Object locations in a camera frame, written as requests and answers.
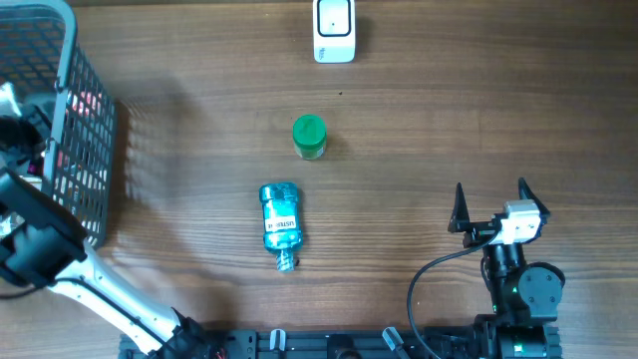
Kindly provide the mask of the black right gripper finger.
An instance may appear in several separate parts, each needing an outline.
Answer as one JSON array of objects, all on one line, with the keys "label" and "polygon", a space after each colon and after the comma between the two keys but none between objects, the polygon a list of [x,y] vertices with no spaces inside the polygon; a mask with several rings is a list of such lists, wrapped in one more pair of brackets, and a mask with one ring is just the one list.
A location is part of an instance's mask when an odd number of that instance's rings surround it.
[{"label": "black right gripper finger", "polygon": [[450,224],[469,224],[470,215],[463,185],[458,182],[456,185],[455,202],[450,218]]},{"label": "black right gripper finger", "polygon": [[532,200],[538,210],[539,216],[541,219],[549,219],[551,216],[551,212],[549,209],[542,203],[542,201],[534,194],[529,185],[527,184],[525,178],[518,179],[518,194],[520,199],[529,199]]}]

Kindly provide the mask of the teal Listerine mouthwash bottle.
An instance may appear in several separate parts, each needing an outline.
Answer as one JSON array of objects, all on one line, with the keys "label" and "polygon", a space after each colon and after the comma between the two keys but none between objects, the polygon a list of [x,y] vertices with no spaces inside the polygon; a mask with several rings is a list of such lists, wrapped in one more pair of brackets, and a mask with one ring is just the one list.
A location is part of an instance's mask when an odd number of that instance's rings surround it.
[{"label": "teal Listerine mouthwash bottle", "polygon": [[298,187],[293,182],[265,184],[259,189],[259,200],[264,247],[275,256],[278,271],[294,271],[295,252],[303,245]]}]

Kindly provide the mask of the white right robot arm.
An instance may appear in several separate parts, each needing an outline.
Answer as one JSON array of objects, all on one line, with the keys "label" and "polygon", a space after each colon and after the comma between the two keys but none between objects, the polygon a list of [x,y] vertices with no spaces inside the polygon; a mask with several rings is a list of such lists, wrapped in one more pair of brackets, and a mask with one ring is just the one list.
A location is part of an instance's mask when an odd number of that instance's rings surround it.
[{"label": "white right robot arm", "polygon": [[518,199],[487,221],[472,221],[463,187],[456,187],[448,231],[464,236],[465,249],[482,251],[480,271],[492,313],[473,324],[477,358],[551,359],[562,356],[558,305],[564,273],[547,262],[529,263],[523,247],[541,237],[550,211],[525,179],[518,180]]}]

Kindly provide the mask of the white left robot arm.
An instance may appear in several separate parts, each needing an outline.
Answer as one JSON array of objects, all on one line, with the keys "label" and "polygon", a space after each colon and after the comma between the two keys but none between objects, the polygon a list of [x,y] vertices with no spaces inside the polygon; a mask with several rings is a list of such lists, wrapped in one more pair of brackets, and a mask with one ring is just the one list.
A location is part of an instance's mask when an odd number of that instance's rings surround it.
[{"label": "white left robot arm", "polygon": [[214,345],[203,329],[115,273],[89,242],[97,228],[77,218],[82,209],[103,211],[89,193],[106,188],[110,179],[115,124],[96,121],[112,117],[112,105],[98,93],[65,91],[56,108],[60,125],[72,130],[63,140],[73,147],[48,154],[51,181],[37,189],[11,169],[1,170],[1,214],[23,219],[1,240],[2,277],[78,301],[125,332],[150,358],[210,357]]}]

